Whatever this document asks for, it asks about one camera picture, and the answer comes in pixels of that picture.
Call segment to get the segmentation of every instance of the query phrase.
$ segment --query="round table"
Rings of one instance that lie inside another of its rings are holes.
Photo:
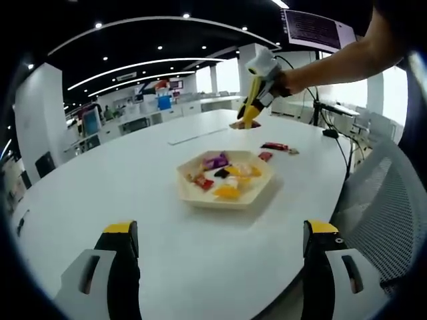
[[[236,114],[211,111],[142,129],[76,157],[30,188],[12,224],[30,209],[17,243],[48,296],[105,227],[133,219],[143,319],[251,319],[267,307],[303,267],[304,220],[330,220],[346,165],[320,128],[261,115],[260,128],[226,129]],[[179,200],[178,165],[210,149],[259,153],[267,141],[300,154],[272,151],[276,177],[264,201],[247,211],[215,211]],[[340,143],[349,155],[350,142]]]

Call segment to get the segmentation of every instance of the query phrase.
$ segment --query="person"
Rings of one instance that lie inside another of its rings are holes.
[[[108,106],[105,106],[105,111],[104,111],[104,118],[106,121],[109,121],[111,119],[113,119],[113,113],[111,112],[110,109],[108,109]]]
[[[328,58],[304,67],[283,71],[276,85],[296,94],[317,85],[348,83],[366,79],[405,59],[415,51],[424,53],[427,28],[423,26],[422,1],[376,0],[365,37]],[[408,76],[408,111],[399,147],[411,161],[427,189],[427,107],[411,68]]]

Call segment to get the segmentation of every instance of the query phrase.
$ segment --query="human arm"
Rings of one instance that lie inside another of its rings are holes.
[[[296,94],[315,85],[359,81],[397,64],[404,52],[403,42],[393,35],[387,20],[374,8],[370,26],[362,40],[347,45],[328,58],[284,71],[278,84]]]

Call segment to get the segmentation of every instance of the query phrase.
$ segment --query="red wrapper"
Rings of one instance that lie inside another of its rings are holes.
[[[261,148],[273,149],[273,150],[279,150],[279,151],[289,150],[289,147],[287,145],[282,145],[281,143],[274,143],[274,142],[266,142],[261,146]]]

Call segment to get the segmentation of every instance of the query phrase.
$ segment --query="candy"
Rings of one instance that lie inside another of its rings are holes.
[[[225,170],[224,168],[222,168],[222,169],[216,171],[213,176],[225,179],[226,177],[228,177],[229,174],[230,174],[230,172],[228,172],[227,170]]]
[[[261,146],[261,148],[273,149],[273,150],[279,150],[279,151],[287,151],[289,149],[287,145],[282,145],[281,143],[274,143],[274,142],[266,142]]]
[[[265,162],[268,162],[272,157],[273,157],[273,153],[271,152],[261,152],[258,157],[261,160],[264,160]]]
[[[297,154],[299,154],[300,152],[297,150],[297,149],[295,149],[295,148],[291,148],[291,149],[289,149],[289,154],[290,155],[297,155]]]
[[[237,199],[242,194],[240,189],[249,182],[250,178],[228,177],[226,182],[216,189],[213,194],[227,199]]]
[[[228,165],[228,159],[225,152],[221,152],[219,156],[209,159],[203,159],[201,167],[204,171],[225,167]]]
[[[262,175],[258,168],[245,163],[237,163],[230,167],[224,168],[224,170],[227,170],[235,177],[260,177]]]
[[[212,180],[206,179],[203,173],[196,176],[193,182],[199,187],[201,187],[204,191],[211,189],[212,185],[214,185],[214,182]]]

